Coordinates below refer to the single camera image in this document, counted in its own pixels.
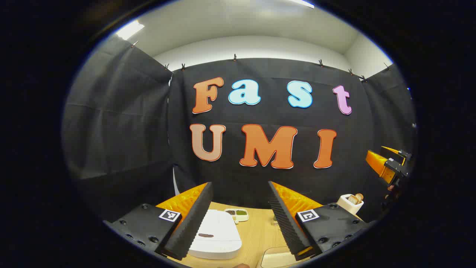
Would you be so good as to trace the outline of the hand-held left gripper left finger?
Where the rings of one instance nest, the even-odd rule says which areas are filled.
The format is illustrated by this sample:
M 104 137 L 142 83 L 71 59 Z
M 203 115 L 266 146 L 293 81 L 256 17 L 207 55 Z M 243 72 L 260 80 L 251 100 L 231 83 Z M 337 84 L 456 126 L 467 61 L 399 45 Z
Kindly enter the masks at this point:
M 158 205 L 142 203 L 105 224 L 138 248 L 180 261 L 186 257 L 212 198 L 212 183 L 206 182 Z

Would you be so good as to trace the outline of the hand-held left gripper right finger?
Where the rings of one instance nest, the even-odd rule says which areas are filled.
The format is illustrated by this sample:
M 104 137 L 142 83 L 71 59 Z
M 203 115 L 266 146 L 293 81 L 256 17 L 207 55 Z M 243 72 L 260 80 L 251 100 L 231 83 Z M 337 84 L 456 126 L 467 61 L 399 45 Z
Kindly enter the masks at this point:
M 275 182 L 268 184 L 272 192 L 269 205 L 297 261 L 344 244 L 370 226 L 335 202 L 321 205 Z

